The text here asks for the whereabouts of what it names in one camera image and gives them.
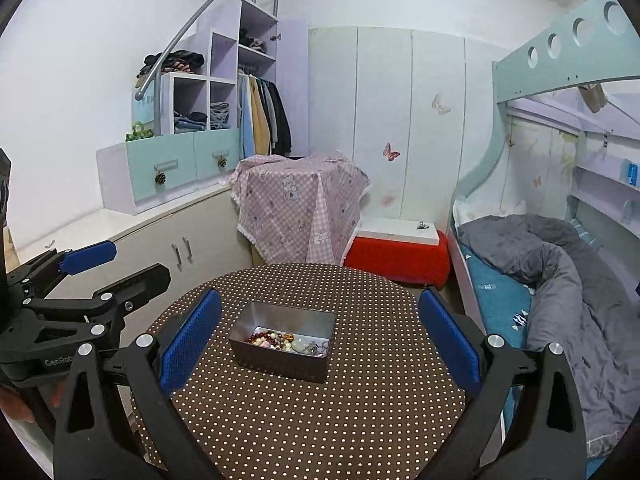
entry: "handrail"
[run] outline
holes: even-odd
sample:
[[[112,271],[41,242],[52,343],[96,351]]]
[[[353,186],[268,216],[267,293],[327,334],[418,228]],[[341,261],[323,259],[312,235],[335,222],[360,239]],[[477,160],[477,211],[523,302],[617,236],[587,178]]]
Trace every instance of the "handrail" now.
[[[191,16],[190,19],[188,19],[188,21],[182,26],[180,31],[178,31],[178,34],[176,34],[174,38],[169,42],[164,52],[162,52],[162,54],[158,57],[153,67],[149,71],[149,74],[147,75],[145,82],[142,84],[140,89],[135,93],[134,97],[136,101],[142,101],[142,99],[145,96],[146,90],[149,88],[149,85],[153,80],[157,80],[158,82],[160,81],[160,76],[162,73],[161,72],[162,63],[164,63],[164,60],[167,58],[169,53],[174,49],[178,41],[182,39],[182,37],[187,32],[187,30],[190,29],[191,25],[193,25],[196,22],[196,20],[200,17],[200,15],[205,10],[207,10],[207,8],[213,3],[213,1],[214,0],[207,0],[206,2],[204,2],[204,4],[202,4],[202,6],[198,10],[196,10],[194,15]],[[273,0],[274,16],[277,16],[278,14],[278,1],[279,0]],[[154,127],[153,127],[155,136],[160,135],[160,99],[161,99],[160,85],[155,84],[154,85]]]

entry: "hand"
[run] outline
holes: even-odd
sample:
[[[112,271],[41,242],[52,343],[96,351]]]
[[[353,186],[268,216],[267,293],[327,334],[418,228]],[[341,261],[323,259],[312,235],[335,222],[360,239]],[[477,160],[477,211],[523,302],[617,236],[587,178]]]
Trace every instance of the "hand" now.
[[[57,408],[60,405],[60,402],[62,402],[62,394],[64,391],[65,383],[56,385],[50,398],[50,402],[54,408]],[[33,413],[31,413],[31,410],[20,396],[4,386],[0,386],[0,410],[13,420],[35,422]]]

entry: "open tin box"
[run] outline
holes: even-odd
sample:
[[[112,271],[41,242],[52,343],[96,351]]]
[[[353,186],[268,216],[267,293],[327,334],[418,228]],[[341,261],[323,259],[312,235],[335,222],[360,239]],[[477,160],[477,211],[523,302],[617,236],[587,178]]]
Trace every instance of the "open tin box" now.
[[[333,312],[252,301],[244,308],[232,328],[229,342],[236,362],[244,368],[311,383],[325,383],[333,346],[334,325]],[[247,343],[246,340],[256,327],[327,339],[327,353],[324,357],[317,357]]]

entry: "purple cabinet door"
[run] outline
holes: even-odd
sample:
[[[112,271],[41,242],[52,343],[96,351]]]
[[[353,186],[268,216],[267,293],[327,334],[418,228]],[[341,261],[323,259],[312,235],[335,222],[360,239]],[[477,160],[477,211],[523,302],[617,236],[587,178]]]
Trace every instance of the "purple cabinet door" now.
[[[276,85],[291,129],[291,156],[309,154],[308,22],[278,22]]]

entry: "red ottoman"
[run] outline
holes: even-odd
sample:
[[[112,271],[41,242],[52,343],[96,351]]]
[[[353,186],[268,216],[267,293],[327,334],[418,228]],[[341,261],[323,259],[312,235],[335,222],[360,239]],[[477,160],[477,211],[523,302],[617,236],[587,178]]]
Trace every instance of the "red ottoman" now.
[[[367,237],[358,232],[345,258],[345,267],[366,270],[389,280],[442,288],[449,277],[447,239],[437,231],[437,245]],[[381,234],[389,238],[393,235]]]

